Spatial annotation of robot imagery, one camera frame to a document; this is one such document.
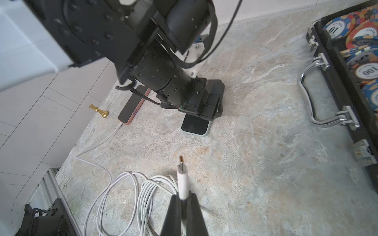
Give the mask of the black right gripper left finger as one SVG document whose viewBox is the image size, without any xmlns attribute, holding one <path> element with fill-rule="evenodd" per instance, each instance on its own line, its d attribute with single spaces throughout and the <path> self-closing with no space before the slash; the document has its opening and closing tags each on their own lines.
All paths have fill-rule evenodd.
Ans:
<svg viewBox="0 0 378 236">
<path fill-rule="evenodd" d="M 160 236 L 181 236 L 182 207 L 178 195 L 171 197 Z"/>
</svg>

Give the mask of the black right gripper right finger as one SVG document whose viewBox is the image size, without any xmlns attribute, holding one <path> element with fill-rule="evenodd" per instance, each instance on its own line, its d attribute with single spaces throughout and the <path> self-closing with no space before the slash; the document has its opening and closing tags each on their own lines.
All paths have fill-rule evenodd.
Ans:
<svg viewBox="0 0 378 236">
<path fill-rule="evenodd" d="M 209 236 L 198 197 L 191 191 L 187 199 L 187 236 Z"/>
</svg>

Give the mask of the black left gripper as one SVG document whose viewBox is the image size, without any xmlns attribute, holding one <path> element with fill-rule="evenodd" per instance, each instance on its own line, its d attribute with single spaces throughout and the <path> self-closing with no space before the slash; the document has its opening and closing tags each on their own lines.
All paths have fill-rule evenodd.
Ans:
<svg viewBox="0 0 378 236">
<path fill-rule="evenodd" d="M 160 90 L 163 100 L 187 115 L 207 121 L 222 116 L 225 84 L 205 78 L 176 78 Z"/>
</svg>

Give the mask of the green case phone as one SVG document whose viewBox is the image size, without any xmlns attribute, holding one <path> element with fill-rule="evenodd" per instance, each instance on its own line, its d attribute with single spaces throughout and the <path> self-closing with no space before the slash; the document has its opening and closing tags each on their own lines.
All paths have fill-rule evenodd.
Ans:
<svg viewBox="0 0 378 236">
<path fill-rule="evenodd" d="M 184 133 L 205 137 L 209 134 L 212 121 L 207 121 L 191 115 L 185 115 L 181 130 Z"/>
</svg>

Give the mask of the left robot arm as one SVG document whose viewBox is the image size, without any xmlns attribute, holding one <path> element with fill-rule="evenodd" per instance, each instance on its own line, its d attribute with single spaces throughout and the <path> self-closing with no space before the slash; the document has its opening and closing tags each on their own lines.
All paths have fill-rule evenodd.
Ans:
<svg viewBox="0 0 378 236">
<path fill-rule="evenodd" d="M 1 1 L 1 90 L 107 58 L 119 90 L 142 83 L 158 105 L 213 121 L 221 80 L 187 69 L 218 47 L 212 1 Z"/>
</svg>

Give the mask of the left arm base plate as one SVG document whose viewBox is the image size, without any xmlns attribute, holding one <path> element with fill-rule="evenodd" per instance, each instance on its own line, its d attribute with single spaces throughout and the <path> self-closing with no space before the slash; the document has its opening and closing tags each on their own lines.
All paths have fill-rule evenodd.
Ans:
<svg viewBox="0 0 378 236">
<path fill-rule="evenodd" d="M 32 208 L 25 204 L 22 225 L 17 236 L 75 236 L 73 224 L 61 199 L 47 209 Z"/>
</svg>

